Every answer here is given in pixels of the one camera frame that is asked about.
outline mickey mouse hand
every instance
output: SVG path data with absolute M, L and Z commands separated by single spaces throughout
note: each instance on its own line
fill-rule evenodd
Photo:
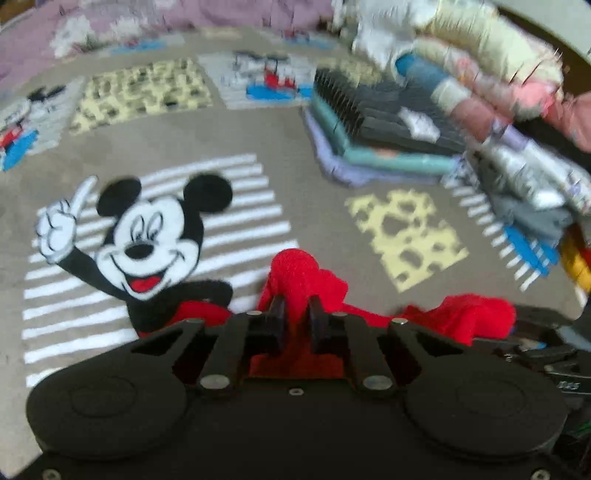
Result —
M 80 184 L 71 202 L 62 199 L 47 207 L 39 218 L 35 227 L 39 251 L 49 264 L 59 263 L 74 250 L 76 221 L 96 182 L 96 177 L 88 177 Z

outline pointing finger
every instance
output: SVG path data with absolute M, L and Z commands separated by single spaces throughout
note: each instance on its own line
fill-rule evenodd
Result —
M 76 193 L 72 197 L 72 202 L 70 203 L 70 215 L 74 218 L 78 218 L 82 207 L 86 203 L 86 198 L 90 195 L 90 192 L 95 187 L 97 181 L 98 178 L 92 175 L 83 181 L 76 190 Z

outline dark gray fabric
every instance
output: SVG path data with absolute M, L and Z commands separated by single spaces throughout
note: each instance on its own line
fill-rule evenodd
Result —
M 555 247 L 564 229 L 573 224 L 573 215 L 566 208 L 535 210 L 529 203 L 508 193 L 502 176 L 490 162 L 481 160 L 478 174 L 496 217 L 516 226 L 524 234 Z

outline pink blanket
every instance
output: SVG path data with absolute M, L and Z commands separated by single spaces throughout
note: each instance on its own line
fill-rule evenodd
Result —
M 195 27 L 314 28 L 330 0 L 50 0 L 0 37 L 0 90 L 18 86 L 72 53 L 87 35 L 124 40 L 134 31 Z

